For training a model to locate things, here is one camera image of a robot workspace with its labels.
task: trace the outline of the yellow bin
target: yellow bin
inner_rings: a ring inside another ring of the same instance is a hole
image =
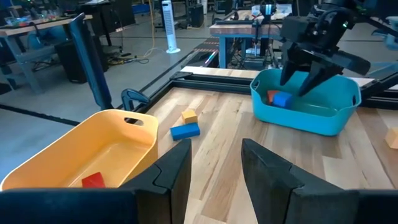
[[[81,187],[83,178],[97,172],[106,187],[119,187],[157,160],[157,128],[157,119],[146,114],[98,112],[15,168],[0,189]]]

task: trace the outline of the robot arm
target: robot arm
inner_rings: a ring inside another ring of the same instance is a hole
[[[367,74],[370,62],[339,50],[336,45],[347,29],[362,21],[398,37],[398,31],[370,18],[382,14],[381,3],[382,0],[323,0],[306,17],[285,18],[280,32],[285,39],[280,84],[285,85],[297,70],[309,71],[298,92],[303,96],[329,78],[342,74],[344,68]]]

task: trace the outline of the blue block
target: blue block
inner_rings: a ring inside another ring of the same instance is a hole
[[[293,95],[286,92],[278,92],[274,95],[274,99],[272,100],[272,104],[274,106],[280,106],[282,108],[289,109],[293,103]]]
[[[170,128],[170,132],[174,141],[200,135],[200,129],[197,123],[172,127]]]

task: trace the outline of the wooden tabletop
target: wooden tabletop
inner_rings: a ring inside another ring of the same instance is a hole
[[[256,71],[185,67],[184,72],[255,77]],[[368,79],[355,79],[361,85]],[[148,112],[159,120],[159,155],[177,142],[170,128],[181,112],[198,115],[200,136],[192,138],[192,181],[185,223],[256,222],[241,167],[242,138],[251,138],[299,167],[344,189],[394,189],[398,150],[384,142],[398,126],[396,111],[358,108],[337,137],[264,123],[252,113],[251,97],[174,88]]]
[[[244,20],[246,16],[249,16],[250,19],[252,19],[251,15],[251,10],[239,10],[239,20]],[[249,34],[249,35],[255,35],[256,34],[256,29],[252,27],[252,25],[212,25],[210,28],[210,34],[211,35],[236,35],[236,34]],[[279,28],[275,25],[263,25],[259,29],[259,35],[279,35]]]
[[[93,16],[92,15],[86,15],[85,19],[92,19]],[[39,24],[37,25],[38,29],[46,29],[46,28],[50,28],[50,27],[55,27],[55,26],[62,26],[65,24],[68,24],[72,21],[73,19],[63,19],[63,20],[59,20],[59,21],[53,21],[53,22],[47,22],[45,24]],[[0,36],[1,37],[6,37],[6,36],[10,36],[10,35],[16,35],[16,34],[23,34],[23,33],[27,33],[30,31],[34,31],[35,27],[33,26],[27,26],[27,27],[21,27],[18,29],[0,29]]]

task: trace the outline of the table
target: table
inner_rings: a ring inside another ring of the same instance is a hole
[[[258,71],[185,67],[183,72],[254,78]],[[354,78],[360,85],[370,78]],[[251,138],[299,167],[344,189],[396,189],[398,150],[384,142],[398,126],[396,111],[359,108],[337,137],[264,123],[249,95],[173,87],[147,112],[159,120],[159,156],[177,142],[170,128],[181,112],[198,115],[201,135],[192,138],[192,180],[185,223],[257,223],[241,167],[242,138]]]
[[[238,11],[239,20],[244,20],[246,16],[251,16],[250,10],[240,10]],[[220,39],[219,45],[219,61],[220,68],[226,68],[226,39],[227,38],[255,38],[256,37],[256,29],[252,27],[252,25],[217,25],[214,24],[210,28],[210,34],[212,36],[218,37]],[[259,29],[259,38],[272,38],[272,39],[280,39],[279,37],[279,28],[275,25],[263,25]],[[246,42],[242,42],[242,49],[246,49]]]
[[[85,19],[92,19],[93,17],[91,15],[86,15]],[[55,27],[55,26],[67,26],[73,19],[63,19],[59,21],[53,21],[53,22],[48,22],[45,24],[39,24],[37,25],[37,28],[40,29],[46,29],[50,27]],[[90,20],[87,21],[88,28],[92,32]],[[27,27],[21,27],[18,29],[0,29],[0,38],[4,39],[9,46],[13,56],[15,57],[16,62],[18,65],[21,67],[22,73],[23,74],[12,74],[11,69],[8,68],[8,66],[2,67],[2,72],[3,75],[7,78],[11,88],[14,90],[15,89],[15,83],[14,80],[18,79],[24,79],[26,80],[31,89],[35,93],[42,93],[43,89],[40,87],[37,79],[34,77],[33,71],[31,70],[30,63],[31,61],[38,60],[42,57],[48,56],[48,55],[53,55],[55,54],[55,49],[53,45],[46,46],[42,49],[39,50],[29,50],[27,52],[22,52],[20,47],[18,46],[16,39],[18,38],[19,35],[21,34],[26,34],[30,31],[35,31],[35,27],[33,26],[27,26]]]

